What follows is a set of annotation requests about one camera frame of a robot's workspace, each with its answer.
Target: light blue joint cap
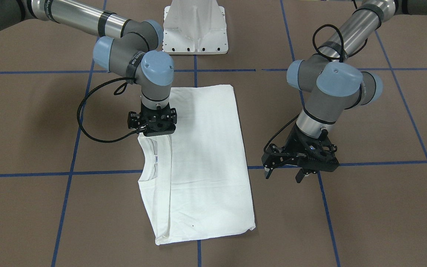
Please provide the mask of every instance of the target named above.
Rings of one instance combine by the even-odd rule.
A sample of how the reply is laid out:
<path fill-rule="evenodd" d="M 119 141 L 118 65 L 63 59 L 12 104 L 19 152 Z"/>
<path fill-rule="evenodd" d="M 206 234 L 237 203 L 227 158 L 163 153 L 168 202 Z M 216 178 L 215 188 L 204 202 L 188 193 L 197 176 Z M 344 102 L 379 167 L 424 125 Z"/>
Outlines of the light blue joint cap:
<path fill-rule="evenodd" d="M 329 62 L 317 78 L 319 90 L 329 96 L 351 96 L 360 87 L 363 80 L 361 72 L 346 63 Z"/>
<path fill-rule="evenodd" d="M 113 38 L 103 36 L 93 47 L 93 60 L 102 68 L 110 71 L 110 52 L 112 50 Z"/>
<path fill-rule="evenodd" d="M 295 60 L 293 63 L 291 63 L 291 65 L 288 68 L 288 71 L 286 72 L 286 81 L 288 82 L 288 84 L 300 91 L 302 90 L 299 87 L 298 76 L 299 76 L 299 66 L 301 65 L 302 62 L 303 60 Z"/>
<path fill-rule="evenodd" d="M 161 25 L 159 25 L 158 22 L 156 22 L 155 20 L 145 20 L 145 22 L 148 22 L 149 24 L 151 24 L 151 26 L 156 30 L 156 33 L 158 34 L 158 47 L 162 44 L 162 40 L 164 39 L 164 32 L 162 30 Z"/>
<path fill-rule="evenodd" d="M 371 74 L 373 79 L 375 79 L 375 95 L 370 100 L 369 103 L 371 103 L 371 102 L 377 100 L 381 96 L 381 93 L 383 92 L 383 81 L 381 81 L 381 78 L 378 75 L 371 73 L 371 72 L 369 72 L 369 73 Z"/>
<path fill-rule="evenodd" d="M 174 81 L 174 61 L 166 52 L 149 51 L 141 61 L 144 76 L 152 83 L 167 86 Z"/>

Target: black cable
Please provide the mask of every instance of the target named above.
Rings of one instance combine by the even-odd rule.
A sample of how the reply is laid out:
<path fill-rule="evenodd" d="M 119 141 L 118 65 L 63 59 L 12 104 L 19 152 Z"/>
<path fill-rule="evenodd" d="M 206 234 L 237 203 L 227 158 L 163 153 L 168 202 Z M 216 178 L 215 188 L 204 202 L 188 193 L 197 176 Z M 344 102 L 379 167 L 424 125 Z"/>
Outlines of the black cable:
<path fill-rule="evenodd" d="M 358 52 L 360 52 L 367 45 L 367 42 L 368 42 L 368 38 L 365 39 L 365 41 L 363 42 L 363 45 L 357 51 L 355 51 L 354 53 L 352 53 L 349 56 L 349 58 L 351 58 L 352 56 L 355 56 Z"/>
<path fill-rule="evenodd" d="M 81 130 L 81 131 L 82 131 L 82 132 L 83 132 L 83 133 L 84 133 L 88 138 L 90 138 L 90 139 L 92 139 L 92 140 L 94 140 L 94 141 L 96 141 L 96 142 L 102 142 L 102 143 L 113 143 L 113 142 L 118 142 L 118 141 L 120 141 L 120 140 L 123 140 L 123 139 L 125 139 L 126 137 L 129 137 L 129 135 L 133 135 L 133 134 L 137 134 L 137 133 L 139 134 L 139 133 L 141 133 L 141 132 L 146 131 L 146 128 L 144 128 L 146 125 L 141 125 L 141 127 L 139 127 L 138 129 L 136 129 L 136 130 L 134 130 L 134 131 L 132 131 L 132 132 L 127 133 L 127 134 L 126 134 L 126 135 L 124 135 L 123 137 L 120 137 L 120 138 L 117 138 L 117 139 L 113 139 L 113 140 L 102 140 L 102 139 L 98 139 L 98 138 L 95 138 L 95 137 L 93 137 L 93 136 L 89 135 L 89 134 L 88 134 L 88 132 L 85 130 L 85 128 L 83 128 L 83 125 L 82 125 L 82 118 L 81 118 L 80 113 L 81 113 L 81 111 L 82 111 L 83 105 L 85 105 L 85 103 L 87 102 L 88 98 L 89 98 L 93 93 L 95 93 L 96 91 L 98 91 L 100 88 L 102 88 L 102 87 L 104 87 L 104 86 L 109 85 L 110 83 L 115 83 L 115 82 L 118 82 L 118 81 L 132 80 L 132 79 L 133 79 L 133 77 L 121 77 L 121 78 L 112 79 L 111 81 L 108 81 L 108 82 L 105 82 L 105 83 L 100 84 L 99 86 L 97 86 L 96 88 L 94 88 L 92 91 L 90 91 L 90 92 L 85 96 L 85 98 L 83 98 L 82 102 L 81 102 L 81 103 L 80 103 L 80 105 L 78 106 L 78 110 L 77 110 L 77 122 L 78 122 L 78 127 L 80 127 L 80 130 Z M 117 96 L 117 95 L 122 94 L 122 93 L 125 91 L 127 84 L 128 84 L 128 83 L 123 83 L 120 87 L 118 87 L 118 88 L 117 88 L 117 90 L 116 90 L 113 94 L 114 94 L 114 95 L 116 95 L 116 96 Z"/>
<path fill-rule="evenodd" d="M 271 144 L 271 142 L 273 141 L 273 139 L 275 139 L 284 129 L 286 129 L 286 127 L 288 127 L 291 123 L 293 123 L 293 121 L 295 121 L 297 118 L 299 117 L 299 114 L 296 115 L 292 120 L 290 120 L 287 124 L 285 124 L 278 132 L 276 132 L 273 137 L 271 137 L 268 141 L 268 143 L 266 143 L 266 146 L 263 148 L 263 152 L 264 154 L 267 155 L 274 155 L 274 156 L 292 156 L 293 154 L 291 153 L 276 153 L 276 152 L 267 152 L 266 149 L 268 148 L 269 144 Z"/>
<path fill-rule="evenodd" d="M 337 35 L 339 35 L 339 39 L 340 39 L 340 52 L 339 52 L 339 57 L 330 57 L 330 56 L 326 56 L 324 55 L 321 51 L 319 51 L 319 48 L 317 48 L 317 45 L 315 44 L 315 36 L 317 35 L 318 32 L 320 32 L 320 30 L 324 29 L 325 27 L 331 27 L 332 29 L 334 29 L 337 32 Z M 324 24 L 322 26 L 320 26 L 317 30 L 315 30 L 314 34 L 312 35 L 312 45 L 315 49 L 315 52 L 317 52 L 317 54 L 320 54 L 321 56 L 325 57 L 326 59 L 329 60 L 339 60 L 339 62 L 344 62 L 345 60 L 345 50 L 344 50 L 344 37 L 342 36 L 342 33 L 340 32 L 339 28 L 337 28 L 336 26 L 332 25 L 332 24 Z"/>
<path fill-rule="evenodd" d="M 358 7 L 357 7 L 357 2 L 355 1 L 355 0 L 352 0 L 352 2 L 354 3 L 354 7 L 355 7 L 355 9 L 357 10 L 358 9 Z M 340 57 L 330 57 L 330 56 L 326 56 L 326 55 L 324 55 L 323 53 L 321 53 L 320 51 L 319 51 L 319 48 L 317 48 L 317 45 L 315 44 L 315 36 L 317 35 L 317 33 L 320 31 L 320 30 L 322 30 L 323 28 L 325 28 L 325 27 L 331 27 L 331 28 L 333 28 L 333 29 L 335 29 L 335 31 L 337 32 L 337 34 L 339 35 L 339 39 L 340 39 L 340 41 L 341 41 L 341 52 L 340 52 Z M 365 39 L 365 41 L 363 42 L 363 45 L 357 50 L 357 51 L 355 51 L 354 53 L 352 53 L 352 54 L 350 54 L 347 58 L 351 58 L 352 56 L 355 56 L 358 52 L 360 52 L 366 45 L 367 45 L 367 42 L 368 42 L 368 38 L 367 39 Z M 314 49 L 315 49 L 315 51 L 317 52 L 317 54 L 319 54 L 319 55 L 321 55 L 321 56 L 323 56 L 323 57 L 325 57 L 326 59 L 329 59 L 329 60 L 339 60 L 339 62 L 344 62 L 344 61 L 340 61 L 341 60 L 341 58 L 342 59 L 345 59 L 345 56 L 344 56 L 344 54 L 343 53 L 345 53 L 345 50 L 344 50 L 344 37 L 342 36 L 342 34 L 341 34 L 341 32 L 339 31 L 339 29 L 336 27 L 336 26 L 334 26 L 334 25 L 331 25 L 331 24 L 325 24 L 325 25 L 322 25 L 321 27 L 319 27 L 316 31 L 315 31 L 315 33 L 314 33 L 314 35 L 313 35 L 313 37 L 312 37 L 312 44 L 313 44 L 313 46 L 314 46 Z"/>

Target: blue tape line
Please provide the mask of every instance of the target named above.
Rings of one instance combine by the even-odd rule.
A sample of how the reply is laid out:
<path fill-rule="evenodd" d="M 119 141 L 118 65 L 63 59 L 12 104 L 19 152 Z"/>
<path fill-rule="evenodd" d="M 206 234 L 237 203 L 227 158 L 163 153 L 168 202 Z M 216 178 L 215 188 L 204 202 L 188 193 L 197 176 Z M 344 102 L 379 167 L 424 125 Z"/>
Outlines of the blue tape line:
<path fill-rule="evenodd" d="M 404 165 L 404 164 L 427 164 L 427 161 L 396 161 L 396 162 L 351 162 L 342 163 L 341 167 L 349 166 L 377 166 L 377 165 Z M 297 166 L 286 165 L 283 169 L 294 169 Z M 248 166 L 248 169 L 264 169 L 263 166 Z M 142 169 L 121 169 L 113 171 L 66 171 L 66 172 L 29 172 L 24 174 L 0 174 L 2 177 L 29 177 L 29 176 L 66 176 L 66 175 L 96 175 L 96 174 L 140 174 Z"/>
<path fill-rule="evenodd" d="M 427 70 L 427 67 L 397 67 L 393 70 Z"/>
<path fill-rule="evenodd" d="M 67 176 L 67 175 L 94 175 L 94 174 L 140 174 L 142 169 L 122 169 L 115 171 L 65 171 L 65 172 L 30 172 L 26 174 L 0 174 L 3 177 L 29 177 L 29 176 Z"/>
<path fill-rule="evenodd" d="M 288 71 L 287 68 L 262 68 L 264 71 Z"/>
<path fill-rule="evenodd" d="M 197 267 L 202 267 L 202 245 L 200 240 L 197 240 Z"/>
<path fill-rule="evenodd" d="M 90 84 L 92 82 L 92 76 L 93 76 L 93 68 L 95 67 L 95 61 L 92 60 L 92 66 L 90 67 L 90 74 L 88 75 L 88 81 L 87 81 L 87 87 L 85 88 L 85 96 L 88 94 L 88 91 L 90 90 Z M 77 158 L 77 151 L 78 151 L 78 143 L 80 141 L 80 127 L 78 128 L 77 131 L 77 138 L 75 141 L 75 147 L 73 148 L 73 157 L 72 157 L 72 162 L 70 164 L 70 172 L 73 172 L 73 169 L 75 168 L 75 161 Z M 54 247 L 54 254 L 52 255 L 52 265 L 51 267 L 55 267 L 56 265 L 56 260 L 57 260 L 57 253 L 59 250 L 59 244 L 60 244 L 60 237 L 62 235 L 62 228 L 64 226 L 64 218 L 65 218 L 65 211 L 67 208 L 67 202 L 68 202 L 68 196 L 69 196 L 69 192 L 70 192 L 70 185 L 72 184 L 72 174 L 69 175 L 68 180 L 67 180 L 67 187 L 66 187 L 66 194 L 64 197 L 64 204 L 62 206 L 62 212 L 60 215 L 60 222 L 59 222 L 59 229 L 57 231 L 57 238 L 56 238 L 56 245 Z"/>
<path fill-rule="evenodd" d="M 93 175 L 93 174 L 140 174 L 142 169 L 125 169 L 120 171 L 73 171 L 73 175 Z"/>
<path fill-rule="evenodd" d="M 262 68 L 263 71 L 288 71 L 287 68 Z M 372 67 L 358 68 L 360 71 L 367 70 L 390 70 L 390 68 Z M 416 68 L 393 68 L 398 71 L 422 70 L 427 71 L 427 67 Z M 195 72 L 195 69 L 176 69 L 174 72 Z M 197 72 L 251 72 L 256 71 L 254 68 L 239 68 L 239 69 L 197 69 Z M 0 74 L 70 74 L 70 73 L 90 73 L 89 70 L 29 70 L 29 71 L 0 71 Z M 92 73 L 108 73 L 105 70 L 94 70 Z"/>
<path fill-rule="evenodd" d="M 403 164 L 427 164 L 427 161 L 397 161 L 397 162 L 351 162 L 341 163 L 340 166 L 376 166 L 376 165 L 403 165 Z"/>
<path fill-rule="evenodd" d="M 291 42 L 291 37 L 289 35 L 288 20 L 286 19 L 286 13 L 284 12 L 283 0 L 279 0 L 279 2 L 281 4 L 281 12 L 283 13 L 284 26 L 286 27 L 286 34 L 288 36 L 289 51 L 291 52 L 291 58 L 293 59 L 293 61 L 295 61 L 293 43 Z"/>
<path fill-rule="evenodd" d="M 317 177 L 319 180 L 319 186 L 321 188 L 322 201 L 324 202 L 325 216 L 327 217 L 327 224 L 329 225 L 329 232 L 331 235 L 332 246 L 334 247 L 335 261 L 337 262 L 337 267 L 340 267 L 339 252 L 337 251 L 337 245 L 335 243 L 334 229 L 332 228 L 332 220 L 329 214 L 329 207 L 327 206 L 327 199 L 325 198 L 324 186 L 322 184 L 321 172 L 317 172 Z"/>
<path fill-rule="evenodd" d="M 2 177 L 32 177 L 32 176 L 66 176 L 70 175 L 70 172 L 32 172 L 28 174 L 0 174 Z"/>
<path fill-rule="evenodd" d="M 193 56 L 193 86 L 197 87 L 197 55 Z"/>
<path fill-rule="evenodd" d="M 60 74 L 60 73 L 90 73 L 90 71 L 89 70 L 0 71 L 0 74 Z"/>
<path fill-rule="evenodd" d="M 421 147 L 422 147 L 423 152 L 424 152 L 426 159 L 427 159 L 426 147 L 424 145 L 423 139 L 421 138 L 420 132 L 418 131 L 415 120 L 413 119 L 413 116 L 411 115 L 410 108 L 408 107 L 408 103 L 406 102 L 405 95 L 403 94 L 403 91 L 401 90 L 401 86 L 400 86 L 400 83 L 398 82 L 398 78 L 395 75 L 395 71 L 393 70 L 393 67 L 391 66 L 390 59 L 388 58 L 388 55 L 385 51 L 385 47 L 383 46 L 383 43 L 381 42 L 380 36 L 378 35 L 377 31 L 375 31 L 375 35 L 378 38 L 378 42 L 380 43 L 381 50 L 383 50 L 383 54 L 385 55 L 385 59 L 387 60 L 388 66 L 390 66 L 391 74 L 393 74 L 393 79 L 395 80 L 398 91 L 400 92 L 400 96 L 401 96 L 401 99 L 403 100 L 403 104 L 405 105 L 406 112 L 408 113 L 408 116 L 410 117 L 413 128 L 415 129 L 416 135 L 418 137 L 418 140 L 420 141 Z"/>
<path fill-rule="evenodd" d="M 289 51 L 291 52 L 291 58 L 293 59 L 293 61 L 295 61 L 295 56 L 294 56 L 294 50 L 293 50 L 293 43 L 291 42 L 291 37 L 289 35 L 289 26 L 288 26 L 288 20 L 286 19 L 286 13 L 284 12 L 284 4 L 283 4 L 283 0 L 279 0 L 279 2 L 281 3 L 281 12 L 283 13 L 283 20 L 284 20 L 284 26 L 286 28 L 286 34 L 288 35 L 288 43 L 289 43 Z M 301 98 L 301 104 L 304 108 L 304 96 L 302 91 L 299 91 L 299 96 Z"/>
<path fill-rule="evenodd" d="M 197 69 L 197 72 L 248 72 L 256 71 L 254 68 L 239 68 L 239 69 Z"/>
<path fill-rule="evenodd" d="M 60 215 L 59 228 L 57 230 L 56 245 L 54 247 L 54 254 L 52 255 L 52 264 L 51 264 L 51 267 L 55 267 L 56 266 L 57 253 L 59 251 L 59 244 L 60 244 L 60 236 L 62 235 L 62 226 L 64 225 L 65 211 L 66 211 L 66 208 L 67 208 L 68 194 L 69 194 L 69 191 L 70 191 L 70 184 L 71 183 L 72 183 L 72 176 L 70 175 L 68 177 L 68 180 L 67 180 L 66 194 L 64 196 L 64 205 L 62 206 L 62 213 Z"/>

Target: folded shirt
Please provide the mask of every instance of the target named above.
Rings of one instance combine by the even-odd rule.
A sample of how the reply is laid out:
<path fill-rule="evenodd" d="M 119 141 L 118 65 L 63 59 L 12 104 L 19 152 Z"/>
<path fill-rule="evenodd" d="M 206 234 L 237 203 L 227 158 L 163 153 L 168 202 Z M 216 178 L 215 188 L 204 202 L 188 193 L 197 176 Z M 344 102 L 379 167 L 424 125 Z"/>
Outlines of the folded shirt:
<path fill-rule="evenodd" d="M 172 88 L 172 135 L 145 137 L 139 189 L 156 245 L 236 235 L 255 228 L 234 89 Z"/>

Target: brown floor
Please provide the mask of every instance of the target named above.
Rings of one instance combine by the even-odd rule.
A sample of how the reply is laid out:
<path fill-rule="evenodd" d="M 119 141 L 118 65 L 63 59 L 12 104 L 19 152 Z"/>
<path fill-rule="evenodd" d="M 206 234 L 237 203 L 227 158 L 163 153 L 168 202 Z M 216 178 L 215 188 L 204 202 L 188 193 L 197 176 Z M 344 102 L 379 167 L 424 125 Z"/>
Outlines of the brown floor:
<path fill-rule="evenodd" d="M 301 110 L 284 70 L 314 52 L 315 29 L 341 25 L 354 7 L 218 2 L 228 54 L 174 56 L 176 69 L 189 71 L 177 72 L 173 86 L 234 86 L 256 229 L 156 246 L 137 184 L 144 157 L 136 137 L 100 144 L 79 135 L 87 84 L 115 77 L 91 67 L 96 37 L 34 20 L 0 32 L 0 267 L 427 266 L 427 17 L 392 18 L 348 61 L 380 75 L 384 93 L 345 111 L 331 132 L 342 166 L 296 184 L 298 169 L 266 181 L 260 166 L 263 145 Z M 106 9 L 160 22 L 170 3 L 108 0 Z M 126 133 L 127 112 L 139 109 L 133 88 L 95 94 L 86 128 L 100 138 Z"/>

